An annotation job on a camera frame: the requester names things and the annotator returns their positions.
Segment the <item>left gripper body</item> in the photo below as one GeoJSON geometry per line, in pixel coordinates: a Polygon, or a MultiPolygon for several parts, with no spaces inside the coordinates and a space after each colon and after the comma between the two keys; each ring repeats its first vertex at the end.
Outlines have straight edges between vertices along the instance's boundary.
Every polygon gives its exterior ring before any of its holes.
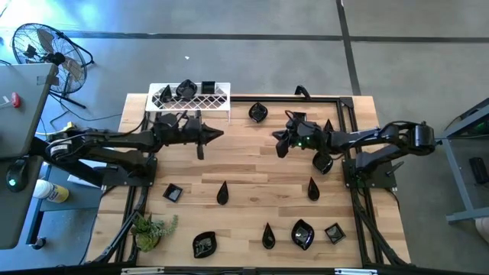
{"type": "Polygon", "coordinates": [[[154,121],[154,152],[163,146],[171,144],[197,144],[197,157],[204,159],[202,133],[202,114],[197,111],[195,115],[188,115],[187,111],[181,113],[157,113],[154,121]]]}

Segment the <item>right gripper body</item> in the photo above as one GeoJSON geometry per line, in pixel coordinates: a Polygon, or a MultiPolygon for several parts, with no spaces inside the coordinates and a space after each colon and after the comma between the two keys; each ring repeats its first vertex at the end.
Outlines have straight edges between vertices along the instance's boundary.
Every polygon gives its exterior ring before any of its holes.
{"type": "Polygon", "coordinates": [[[285,114],[289,118],[285,130],[289,131],[290,138],[285,141],[277,141],[275,148],[278,157],[285,157],[289,149],[294,147],[329,154],[328,136],[315,122],[296,119],[292,111],[285,111],[285,114]]]}

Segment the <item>black base lever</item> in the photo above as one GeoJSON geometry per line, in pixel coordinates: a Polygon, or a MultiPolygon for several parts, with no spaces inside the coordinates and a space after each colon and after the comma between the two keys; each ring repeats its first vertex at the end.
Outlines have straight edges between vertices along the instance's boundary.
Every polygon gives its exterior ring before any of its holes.
{"type": "Polygon", "coordinates": [[[386,172],[386,176],[390,177],[390,176],[393,176],[394,173],[401,167],[404,165],[404,162],[403,161],[400,161],[399,163],[396,163],[394,164],[390,170],[388,170],[386,172]]]}

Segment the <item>white paper sheet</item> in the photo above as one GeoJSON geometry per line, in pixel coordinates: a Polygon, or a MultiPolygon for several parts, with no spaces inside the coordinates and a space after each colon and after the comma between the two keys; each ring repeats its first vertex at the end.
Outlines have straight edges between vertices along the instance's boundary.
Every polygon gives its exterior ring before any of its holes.
{"type": "MultiPolygon", "coordinates": [[[[108,164],[107,163],[103,163],[103,162],[98,162],[98,161],[94,161],[94,160],[81,160],[82,163],[88,165],[89,167],[91,168],[96,168],[96,167],[107,167],[108,164]]],[[[89,187],[93,187],[93,188],[96,188],[96,185],[92,184],[92,183],[89,183],[85,180],[82,180],[80,179],[79,177],[77,176],[74,176],[74,175],[69,175],[67,180],[71,183],[75,183],[75,184],[79,184],[79,185],[83,185],[83,186],[89,186],[89,187]]]]}

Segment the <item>green succulent plant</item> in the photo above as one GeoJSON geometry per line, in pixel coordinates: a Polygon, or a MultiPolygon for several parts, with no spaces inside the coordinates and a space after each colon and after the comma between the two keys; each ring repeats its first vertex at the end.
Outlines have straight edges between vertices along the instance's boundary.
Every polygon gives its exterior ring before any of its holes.
{"type": "Polygon", "coordinates": [[[171,223],[167,225],[163,220],[154,221],[152,214],[145,218],[137,212],[131,228],[137,249],[144,253],[153,250],[163,237],[172,235],[176,231],[178,221],[179,217],[173,215],[171,223]]]}

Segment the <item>blue grey desk base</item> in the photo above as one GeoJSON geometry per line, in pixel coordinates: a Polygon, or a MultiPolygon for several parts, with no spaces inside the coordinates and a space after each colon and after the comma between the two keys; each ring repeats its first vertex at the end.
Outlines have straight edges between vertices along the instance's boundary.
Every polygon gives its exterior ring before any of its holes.
{"type": "Polygon", "coordinates": [[[99,207],[102,197],[102,190],[99,187],[93,188],[71,183],[67,180],[69,174],[50,164],[43,165],[40,170],[40,176],[49,182],[67,188],[70,192],[68,199],[62,203],[48,202],[40,199],[34,199],[34,215],[31,219],[31,225],[28,227],[26,244],[30,246],[37,238],[45,238],[39,235],[42,219],[46,212],[68,211],[77,209],[94,209],[99,207]]]}

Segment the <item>black diagonal beam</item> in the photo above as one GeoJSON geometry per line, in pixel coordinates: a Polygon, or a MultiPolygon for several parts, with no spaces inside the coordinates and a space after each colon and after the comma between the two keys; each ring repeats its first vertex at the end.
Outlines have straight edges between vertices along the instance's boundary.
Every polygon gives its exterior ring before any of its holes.
{"type": "Polygon", "coordinates": [[[30,156],[40,156],[43,157],[44,161],[49,164],[54,165],[55,167],[68,172],[71,175],[77,176],[81,180],[85,180],[95,186],[101,187],[103,184],[103,175],[95,171],[93,168],[88,165],[76,161],[75,163],[61,163],[53,159],[47,152],[48,143],[46,141],[42,141],[38,137],[34,137],[31,142],[31,147],[29,149],[28,154],[30,156]]]}

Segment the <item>black floor fan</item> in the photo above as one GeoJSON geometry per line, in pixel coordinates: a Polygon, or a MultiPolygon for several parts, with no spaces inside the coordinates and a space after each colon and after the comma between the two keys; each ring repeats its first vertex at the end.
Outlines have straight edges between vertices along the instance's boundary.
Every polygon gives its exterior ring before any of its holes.
{"type": "Polygon", "coordinates": [[[57,83],[49,94],[80,108],[86,106],[69,98],[86,82],[88,67],[95,63],[93,55],[54,27],[26,23],[18,27],[11,48],[19,64],[50,63],[56,67],[57,83]]]}

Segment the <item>white bottle yellow label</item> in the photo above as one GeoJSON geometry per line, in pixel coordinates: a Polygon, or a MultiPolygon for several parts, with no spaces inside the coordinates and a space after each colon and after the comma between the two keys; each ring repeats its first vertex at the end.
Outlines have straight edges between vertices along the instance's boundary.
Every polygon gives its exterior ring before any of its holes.
{"type": "Polygon", "coordinates": [[[34,198],[45,199],[54,203],[65,202],[69,195],[70,192],[67,188],[46,180],[37,180],[33,192],[34,198]]]}

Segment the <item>black computer mouse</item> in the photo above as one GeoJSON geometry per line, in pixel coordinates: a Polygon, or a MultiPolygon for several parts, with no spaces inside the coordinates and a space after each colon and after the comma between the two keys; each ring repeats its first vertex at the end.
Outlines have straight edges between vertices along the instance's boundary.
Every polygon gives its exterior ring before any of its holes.
{"type": "Polygon", "coordinates": [[[24,190],[28,184],[28,159],[18,158],[11,163],[5,176],[6,186],[13,193],[24,190]]]}

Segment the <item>black flat device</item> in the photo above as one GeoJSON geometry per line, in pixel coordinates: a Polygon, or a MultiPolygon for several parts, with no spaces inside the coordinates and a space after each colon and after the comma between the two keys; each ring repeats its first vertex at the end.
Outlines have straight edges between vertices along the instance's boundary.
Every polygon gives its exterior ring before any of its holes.
{"type": "Polygon", "coordinates": [[[472,157],[469,159],[469,164],[477,184],[484,185],[489,183],[489,172],[482,158],[472,157]]]}

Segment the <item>person's foot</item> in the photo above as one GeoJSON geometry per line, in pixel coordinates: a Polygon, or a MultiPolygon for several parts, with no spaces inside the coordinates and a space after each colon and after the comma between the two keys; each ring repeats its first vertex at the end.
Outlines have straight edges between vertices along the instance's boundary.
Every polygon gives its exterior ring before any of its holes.
{"type": "Polygon", "coordinates": [[[489,217],[476,218],[474,224],[478,234],[489,244],[489,217]]]}

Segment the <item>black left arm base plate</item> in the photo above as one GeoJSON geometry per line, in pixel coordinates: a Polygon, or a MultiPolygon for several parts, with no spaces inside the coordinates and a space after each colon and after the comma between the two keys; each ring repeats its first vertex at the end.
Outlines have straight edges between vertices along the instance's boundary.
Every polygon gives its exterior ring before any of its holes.
{"type": "Polygon", "coordinates": [[[148,157],[143,170],[128,172],[121,166],[103,167],[99,170],[103,175],[105,186],[153,186],[157,172],[157,158],[148,157]]]}

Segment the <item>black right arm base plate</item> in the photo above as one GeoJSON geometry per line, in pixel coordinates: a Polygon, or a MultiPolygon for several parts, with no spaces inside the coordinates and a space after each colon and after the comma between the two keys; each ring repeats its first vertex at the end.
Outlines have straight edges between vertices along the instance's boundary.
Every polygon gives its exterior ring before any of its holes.
{"type": "Polygon", "coordinates": [[[394,188],[397,182],[393,174],[391,162],[382,163],[372,172],[358,172],[355,168],[355,159],[343,160],[342,171],[347,188],[394,188]]]}

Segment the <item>silver metal bracket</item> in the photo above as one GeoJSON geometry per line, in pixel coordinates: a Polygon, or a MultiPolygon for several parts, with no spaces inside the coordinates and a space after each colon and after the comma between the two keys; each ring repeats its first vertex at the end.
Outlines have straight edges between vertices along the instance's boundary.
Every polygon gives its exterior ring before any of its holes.
{"type": "Polygon", "coordinates": [[[131,267],[123,268],[120,275],[159,275],[165,274],[163,267],[131,267]]]}
{"type": "Polygon", "coordinates": [[[377,270],[358,268],[335,268],[335,275],[378,275],[377,270]]]}

